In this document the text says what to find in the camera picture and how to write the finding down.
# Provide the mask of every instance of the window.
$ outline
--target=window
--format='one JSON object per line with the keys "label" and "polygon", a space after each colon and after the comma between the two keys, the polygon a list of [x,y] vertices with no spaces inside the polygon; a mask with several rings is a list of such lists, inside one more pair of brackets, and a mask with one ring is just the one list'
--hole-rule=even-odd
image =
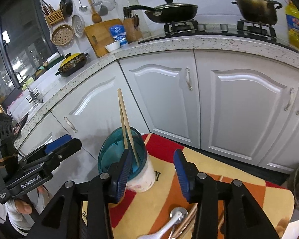
{"label": "window", "polygon": [[[1,31],[6,45],[0,47],[0,51],[6,53],[9,58],[6,62],[2,59],[5,57],[0,54],[1,102],[15,89],[10,81],[9,73],[19,72],[24,81],[29,78],[36,80],[38,68],[57,52],[56,47],[50,41],[49,28],[40,11],[40,6],[39,0],[13,0],[1,15]],[[19,75],[17,75],[17,80],[22,87]],[[20,92],[14,93],[15,98],[9,100],[14,101]]]}

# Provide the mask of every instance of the gas stove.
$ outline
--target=gas stove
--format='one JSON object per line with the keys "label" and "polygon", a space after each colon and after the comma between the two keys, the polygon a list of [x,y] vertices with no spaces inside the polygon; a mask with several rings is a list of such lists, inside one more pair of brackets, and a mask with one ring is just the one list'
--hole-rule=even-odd
{"label": "gas stove", "polygon": [[276,44],[297,53],[299,52],[294,47],[291,47],[287,41],[277,38],[275,29],[271,25],[246,20],[239,20],[235,27],[229,27],[227,24],[198,24],[194,19],[186,22],[172,22],[165,24],[163,34],[143,39],[138,43],[141,44],[171,37],[197,35],[246,37]]}

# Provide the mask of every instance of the cabinet door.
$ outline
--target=cabinet door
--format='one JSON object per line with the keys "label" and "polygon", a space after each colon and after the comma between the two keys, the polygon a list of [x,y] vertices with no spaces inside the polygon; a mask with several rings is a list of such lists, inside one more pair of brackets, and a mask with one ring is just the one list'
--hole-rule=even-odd
{"label": "cabinet door", "polygon": [[148,133],[144,118],[117,62],[90,77],[52,110],[70,135],[80,139],[83,148],[95,159],[109,134],[122,126],[118,88],[122,90],[130,126],[140,133]]}
{"label": "cabinet door", "polygon": [[120,64],[150,131],[199,148],[200,109],[193,51],[152,53],[120,60]]}
{"label": "cabinet door", "polygon": [[[39,146],[52,142],[65,134],[68,134],[67,131],[51,113],[48,113],[27,137],[19,151],[28,154]],[[44,185],[52,194],[55,194],[68,180],[82,183],[90,181],[97,175],[97,161],[82,148],[62,161],[60,166],[53,171],[53,178]]]}
{"label": "cabinet door", "polygon": [[259,166],[284,173],[299,165],[299,91],[284,129]]}
{"label": "cabinet door", "polygon": [[259,56],[195,51],[201,149],[257,165],[278,137],[299,87],[299,71]]}

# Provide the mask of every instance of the white bowl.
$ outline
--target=white bowl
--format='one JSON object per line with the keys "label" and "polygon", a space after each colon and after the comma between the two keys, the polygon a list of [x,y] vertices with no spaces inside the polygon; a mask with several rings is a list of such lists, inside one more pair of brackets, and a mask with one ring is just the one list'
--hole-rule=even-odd
{"label": "white bowl", "polygon": [[112,52],[112,51],[114,51],[114,50],[117,50],[117,49],[120,48],[120,41],[115,41],[114,43],[105,46],[105,48],[106,48],[106,50],[109,51],[109,52]]}

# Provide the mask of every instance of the cooking oil bottle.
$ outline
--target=cooking oil bottle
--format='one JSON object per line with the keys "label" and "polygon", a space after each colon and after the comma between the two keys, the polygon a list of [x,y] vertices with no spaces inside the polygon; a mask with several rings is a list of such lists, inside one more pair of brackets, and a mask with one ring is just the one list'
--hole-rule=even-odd
{"label": "cooking oil bottle", "polygon": [[299,11],[291,0],[285,0],[289,43],[299,48]]}

